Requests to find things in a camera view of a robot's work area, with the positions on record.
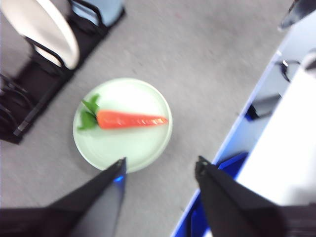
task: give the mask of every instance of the plate rim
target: plate rim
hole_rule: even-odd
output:
[[[107,84],[109,82],[114,82],[114,81],[117,81],[117,80],[127,80],[127,81],[133,81],[133,82],[137,82],[137,83],[141,83],[143,85],[146,85],[148,86],[149,88],[151,88],[153,91],[155,91],[162,99],[163,103],[165,104],[166,106],[166,109],[167,109],[167,113],[168,113],[168,130],[167,130],[167,133],[166,133],[166,136],[162,142],[162,144],[159,146],[159,148],[155,151],[154,155],[152,155],[150,158],[146,159],[144,162],[140,163],[139,165],[136,165],[136,166],[133,166],[131,168],[127,167],[126,168],[126,172],[127,173],[132,173],[132,172],[136,172],[136,171],[139,171],[145,167],[147,167],[148,165],[150,165],[151,163],[153,163],[156,159],[159,158],[159,156],[163,153],[163,151],[166,149],[169,141],[170,141],[170,138],[171,138],[171,135],[172,135],[172,129],[173,129],[173,119],[172,119],[172,113],[171,113],[171,109],[169,107],[169,104],[167,102],[167,100],[165,99],[165,97],[161,94],[161,92],[159,90],[157,90],[154,86],[152,86],[151,84],[149,84],[148,82],[145,82],[143,80],[139,80],[139,79],[135,79],[135,78],[115,78],[115,79],[110,79],[104,83],[101,83],[99,84],[98,86],[94,87],[93,89],[91,89],[84,97],[87,97],[92,91],[95,91],[97,90],[99,87],[103,86],[104,84]],[[104,170],[106,168],[103,168],[103,167],[100,167],[99,165],[96,165],[94,164],[92,161],[90,161],[82,152],[82,150],[80,149],[80,146],[77,144],[77,141],[76,141],[76,138],[75,138],[75,133],[77,133],[77,129],[75,127],[75,117],[76,117],[76,114],[79,112],[79,108],[81,107],[81,104],[79,103],[79,105],[77,106],[77,109],[75,111],[75,114],[74,114],[74,117],[73,117],[73,129],[72,129],[72,132],[73,132],[73,139],[74,139],[74,142],[75,142],[75,145],[76,145],[76,148],[77,150],[79,151],[79,153],[81,154],[81,156],[90,164],[92,165],[93,167],[99,169],[99,170]]]

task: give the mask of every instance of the white surface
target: white surface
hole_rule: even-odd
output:
[[[299,69],[237,181],[279,205],[316,201],[316,78]]]
[[[265,124],[262,121],[258,123],[258,126],[246,123],[244,114],[253,100],[260,100],[276,94],[284,95],[289,84],[283,78],[279,66],[275,65],[275,63],[282,60],[297,60],[301,62],[308,52],[315,48],[316,31],[311,31],[315,22],[316,11],[291,28],[251,93],[240,116],[235,121],[231,131],[215,156],[213,163],[220,163],[227,159],[227,157],[245,149],[252,150],[255,142],[252,137],[256,136],[256,134],[261,134]],[[296,74],[297,69],[298,65],[296,64],[289,66],[288,77],[290,79]]]
[[[213,237],[211,230],[207,230],[203,237]]]
[[[76,67],[79,47],[70,26],[49,0],[1,0],[1,11],[15,30],[57,53],[69,69]],[[36,50],[60,66],[58,60],[40,48]]]
[[[81,155],[94,167],[104,170],[116,160],[126,157],[127,172],[140,170],[157,159],[166,148],[172,132],[172,115],[163,95],[150,84],[131,78],[113,79],[93,89],[85,96],[99,94],[100,109],[127,113],[159,115],[168,124],[153,127],[101,129],[96,127],[78,131],[80,111],[76,111],[73,125],[75,144]]]

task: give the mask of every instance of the blue object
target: blue object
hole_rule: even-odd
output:
[[[122,0],[85,0],[85,2],[96,6],[102,16],[102,22],[106,26],[111,26],[120,16],[123,10]],[[73,11],[83,18],[97,24],[95,13],[87,7],[73,1]]]
[[[198,194],[176,232],[171,237],[203,237],[207,229],[209,229],[207,219],[202,207],[200,194]]]
[[[124,178],[123,175],[121,175],[121,176],[115,178],[115,179],[113,180],[113,182],[120,182],[123,178]]]
[[[203,237],[207,229],[208,223],[206,215],[203,210],[202,202],[199,200],[191,216],[191,237]]]
[[[228,160],[222,162],[218,166],[218,169],[226,172],[227,174],[232,176],[233,179],[236,179],[237,175],[240,171],[240,168],[242,167],[248,154],[249,154],[248,152],[239,153],[238,155],[233,156],[233,157],[229,158]]]

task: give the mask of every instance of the white table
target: white table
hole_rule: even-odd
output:
[[[299,69],[237,181],[279,205],[316,201],[316,78]]]

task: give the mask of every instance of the orange carrot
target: orange carrot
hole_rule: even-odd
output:
[[[96,115],[102,129],[156,126],[168,123],[161,116],[130,114],[112,110],[99,110]]]

